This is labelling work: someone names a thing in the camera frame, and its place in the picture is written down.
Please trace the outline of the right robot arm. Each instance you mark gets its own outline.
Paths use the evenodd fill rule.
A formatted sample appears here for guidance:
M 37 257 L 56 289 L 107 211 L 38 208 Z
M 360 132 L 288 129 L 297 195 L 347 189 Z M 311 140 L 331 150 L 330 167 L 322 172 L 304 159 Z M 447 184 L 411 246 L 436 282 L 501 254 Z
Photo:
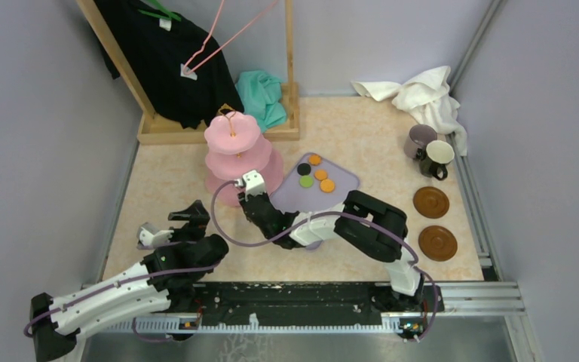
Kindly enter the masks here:
M 272 244 L 312 250 L 324 241 L 342 239 L 384 265 L 399 308 L 413 311 L 423 302 L 424 275 L 406 240 L 407 215 L 401 209 L 358 190 L 328 210 L 306 213 L 278 210 L 265 192 L 241 192 L 238 199 L 247 220 Z

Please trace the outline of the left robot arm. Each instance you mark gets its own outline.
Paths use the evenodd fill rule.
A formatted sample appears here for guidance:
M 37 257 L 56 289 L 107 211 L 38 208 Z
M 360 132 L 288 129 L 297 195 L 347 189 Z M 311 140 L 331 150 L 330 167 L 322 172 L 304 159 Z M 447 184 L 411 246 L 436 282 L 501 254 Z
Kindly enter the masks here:
M 137 230 L 137 247 L 147 254 L 128 269 L 65 296 L 40 293 L 30 304 L 24 328 L 38 361 L 56 361 L 79 343 L 119 322 L 151 313 L 185 312 L 196 301 L 194 285 L 228 253 L 226 241 L 207 235 L 210 214 L 201 201 L 169 214 L 179 228 L 149 222 Z

